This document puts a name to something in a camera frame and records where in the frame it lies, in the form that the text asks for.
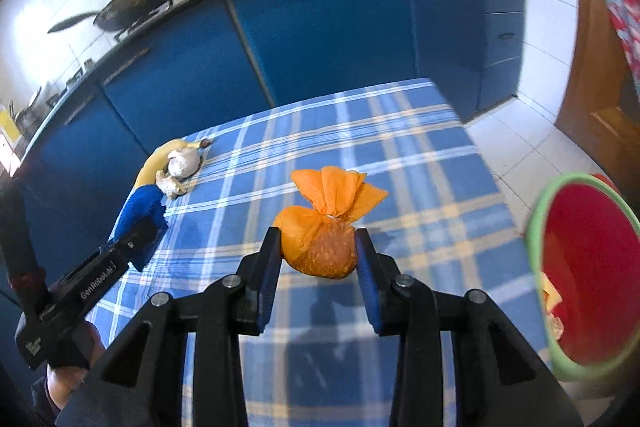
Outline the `person's left hand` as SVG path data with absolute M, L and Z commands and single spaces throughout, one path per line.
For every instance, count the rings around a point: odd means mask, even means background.
M 96 326 L 88 321 L 85 321 L 85 324 L 93 342 L 89 362 L 90 366 L 93 367 L 105 352 L 105 346 Z M 70 396 L 87 374 L 87 369 L 82 369 L 81 367 L 66 366 L 58 369 L 52 369 L 51 366 L 47 367 L 46 390 L 49 401 L 55 410 L 62 411 L 64 409 Z

